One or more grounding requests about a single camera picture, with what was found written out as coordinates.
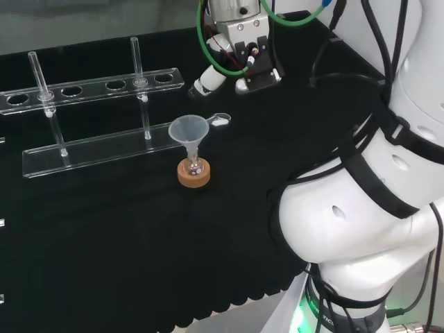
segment wall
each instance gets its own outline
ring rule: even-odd
[[[196,0],[69,1],[77,5],[6,7],[0,0],[0,55],[186,28],[196,21]]]

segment plastic funnel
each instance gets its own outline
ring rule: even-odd
[[[183,163],[183,169],[191,176],[197,176],[204,172],[205,163],[198,157],[197,150],[209,129],[208,121],[194,114],[179,117],[169,126],[170,137],[187,149],[188,158]]]
[[[188,151],[193,151],[198,148],[209,129],[205,118],[189,114],[173,121],[168,132],[173,140],[181,143]]]

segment acrylic base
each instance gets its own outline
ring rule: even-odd
[[[168,133],[170,123],[150,127],[151,139],[145,139],[143,128],[67,142],[67,157],[62,157],[56,144],[24,151],[23,176],[34,178],[51,173],[88,167],[136,155],[153,153],[180,146]]]

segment black cloth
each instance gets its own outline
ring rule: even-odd
[[[227,112],[200,155],[212,179],[182,187],[183,148],[34,179],[22,151],[53,144],[43,112],[0,118],[0,332],[170,332],[230,303],[287,288],[301,267],[276,251],[266,191],[322,160],[377,105],[368,83],[307,83],[327,30],[319,22],[276,26],[287,76],[237,96],[234,81],[203,101],[189,86],[207,68],[194,28],[140,36],[144,70],[177,67],[186,87],[150,95],[151,122]],[[127,74],[129,38],[38,51],[48,84]],[[327,50],[328,71],[377,72],[344,43]],[[35,86],[25,53],[0,57],[0,90]],[[58,108],[66,141],[139,128],[134,96]]]

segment robot end effector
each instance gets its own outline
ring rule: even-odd
[[[248,68],[237,80],[236,92],[245,94],[280,82],[281,78],[271,60],[268,35],[268,15],[258,0],[209,0],[205,21],[214,22],[216,35],[206,42],[214,58],[229,57],[236,70]],[[194,82],[191,97],[207,96],[217,90],[226,74],[210,66]]]

